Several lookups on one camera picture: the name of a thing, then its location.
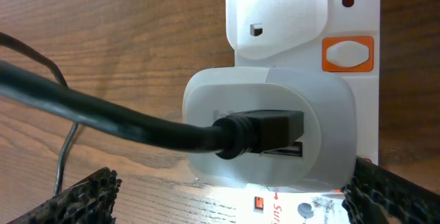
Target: wooden table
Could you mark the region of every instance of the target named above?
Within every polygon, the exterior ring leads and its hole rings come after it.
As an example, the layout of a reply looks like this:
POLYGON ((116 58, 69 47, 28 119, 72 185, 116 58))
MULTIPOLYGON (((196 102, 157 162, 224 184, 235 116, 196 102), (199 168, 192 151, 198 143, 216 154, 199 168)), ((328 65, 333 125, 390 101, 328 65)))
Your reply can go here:
MULTIPOLYGON (((233 65, 224 0, 0 0, 0 31, 54 60, 73 89, 180 121, 186 83, 233 65)), ((440 193, 440 0, 382 0, 380 164, 440 193)), ((2 59, 45 77, 28 58, 2 59)), ((71 122, 0 98, 0 223, 52 195, 71 122)), ((64 186, 119 172, 118 223, 234 223, 234 190, 196 181, 184 153, 82 128, 64 186)))

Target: black cable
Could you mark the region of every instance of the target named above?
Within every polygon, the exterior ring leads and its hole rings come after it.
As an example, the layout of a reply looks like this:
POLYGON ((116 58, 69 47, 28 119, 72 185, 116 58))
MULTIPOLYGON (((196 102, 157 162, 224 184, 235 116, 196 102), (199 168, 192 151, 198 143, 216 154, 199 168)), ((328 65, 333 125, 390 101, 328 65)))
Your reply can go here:
POLYGON ((0 61, 0 94, 134 142, 192 153, 221 152, 233 138, 220 126, 161 120, 88 96, 0 61))
MULTIPOLYGON (((63 87, 67 87, 67 82, 64 79, 63 74, 60 69, 56 66, 56 64, 38 53, 36 50, 27 46, 25 43, 22 43, 18 39, 12 38, 11 36, 0 32, 0 45, 5 46, 9 49, 13 49, 14 51, 27 56, 28 58, 45 65, 54 75, 56 81, 62 85, 63 87)), ((63 174, 64 174, 64 166, 67 156, 67 151, 71 146, 73 137, 75 135, 76 129, 78 128, 78 123, 74 122, 70 128, 69 134, 67 135, 63 147, 61 148, 60 155, 58 156, 58 165, 56 170, 56 180, 55 180, 55 188, 54 188, 54 196, 56 196, 61 191, 61 186, 63 184, 63 174)))

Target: plug adapter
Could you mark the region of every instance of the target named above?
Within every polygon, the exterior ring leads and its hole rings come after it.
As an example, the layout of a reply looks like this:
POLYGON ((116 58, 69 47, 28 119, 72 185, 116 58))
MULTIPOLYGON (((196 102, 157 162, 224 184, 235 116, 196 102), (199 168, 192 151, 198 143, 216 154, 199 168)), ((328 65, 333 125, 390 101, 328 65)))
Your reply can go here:
MULTIPOLYGON (((233 188, 253 183, 294 192, 326 192, 349 181, 356 158, 356 118, 353 94, 343 79, 324 72, 230 67, 200 71, 185 90, 187 124, 210 126, 232 113, 252 110, 304 113, 304 134, 295 139, 302 144, 302 157, 281 151, 225 160, 190 153, 197 178, 233 188)), ((295 144, 286 148, 295 149, 295 144)))

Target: orange switch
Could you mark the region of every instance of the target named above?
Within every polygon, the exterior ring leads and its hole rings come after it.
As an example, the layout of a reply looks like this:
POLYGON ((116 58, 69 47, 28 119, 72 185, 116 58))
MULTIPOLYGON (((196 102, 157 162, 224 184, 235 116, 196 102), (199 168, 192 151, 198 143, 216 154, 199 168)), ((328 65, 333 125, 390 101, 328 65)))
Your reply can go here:
POLYGON ((263 197, 255 197, 255 209, 263 210, 264 209, 264 198, 263 197))
POLYGON ((371 36, 327 37, 322 40, 322 70, 370 72, 374 63, 371 36))

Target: black textured object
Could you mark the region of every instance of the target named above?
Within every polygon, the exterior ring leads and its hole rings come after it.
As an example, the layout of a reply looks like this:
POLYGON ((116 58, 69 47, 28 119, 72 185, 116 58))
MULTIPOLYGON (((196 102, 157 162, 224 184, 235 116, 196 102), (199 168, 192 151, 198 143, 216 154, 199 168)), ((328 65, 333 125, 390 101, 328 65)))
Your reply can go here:
POLYGON ((102 168, 9 224, 114 224, 119 192, 116 171, 102 168))
POLYGON ((440 196, 365 159, 343 187, 350 223, 387 223, 382 210, 402 223, 440 223, 440 196))

